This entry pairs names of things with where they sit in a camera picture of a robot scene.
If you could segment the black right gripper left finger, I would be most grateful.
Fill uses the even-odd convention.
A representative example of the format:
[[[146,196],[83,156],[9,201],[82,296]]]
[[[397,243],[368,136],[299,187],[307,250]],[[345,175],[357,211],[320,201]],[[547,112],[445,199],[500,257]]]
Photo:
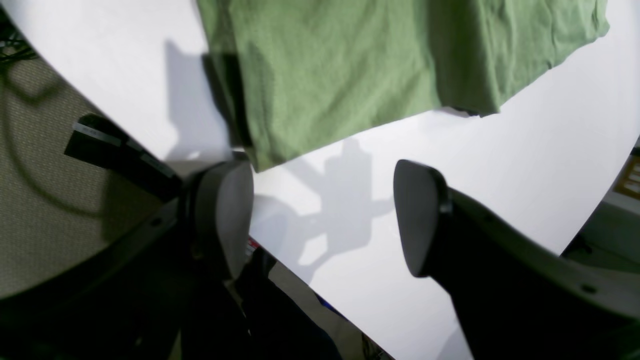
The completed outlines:
[[[237,279],[246,264],[255,198],[250,161],[231,159],[193,174],[182,198],[191,255],[216,280]]]

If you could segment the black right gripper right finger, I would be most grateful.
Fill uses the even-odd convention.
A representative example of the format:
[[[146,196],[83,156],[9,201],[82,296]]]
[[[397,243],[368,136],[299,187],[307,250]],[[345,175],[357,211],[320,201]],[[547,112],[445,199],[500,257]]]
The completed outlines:
[[[401,159],[393,198],[412,276],[448,292],[476,360],[637,360],[639,285],[555,255],[430,166]]]

